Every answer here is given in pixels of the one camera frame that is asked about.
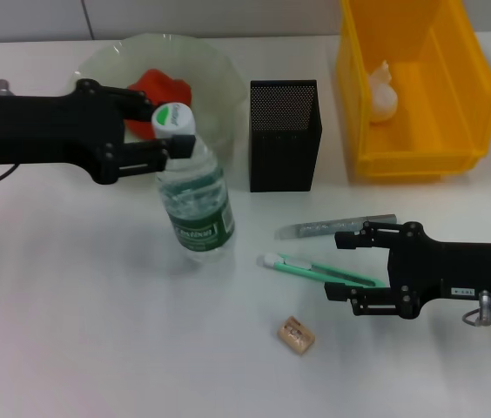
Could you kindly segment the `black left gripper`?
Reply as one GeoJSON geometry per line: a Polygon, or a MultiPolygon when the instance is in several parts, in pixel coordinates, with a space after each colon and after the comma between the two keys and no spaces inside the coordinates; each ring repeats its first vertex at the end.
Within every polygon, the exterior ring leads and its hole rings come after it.
{"type": "Polygon", "coordinates": [[[100,185],[163,172],[192,156],[194,135],[124,142],[124,120],[151,122],[158,106],[144,91],[77,82],[58,97],[0,96],[0,165],[71,164],[100,185]]]}

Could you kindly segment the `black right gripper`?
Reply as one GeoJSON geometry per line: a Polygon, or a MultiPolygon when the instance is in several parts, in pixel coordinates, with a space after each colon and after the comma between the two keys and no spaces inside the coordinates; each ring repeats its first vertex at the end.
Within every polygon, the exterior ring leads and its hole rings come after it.
{"type": "Polygon", "coordinates": [[[354,316],[415,319],[432,300],[491,299],[491,243],[441,242],[420,223],[365,221],[358,232],[336,232],[338,249],[389,249],[390,288],[326,282],[330,301],[349,302],[354,316]]]}

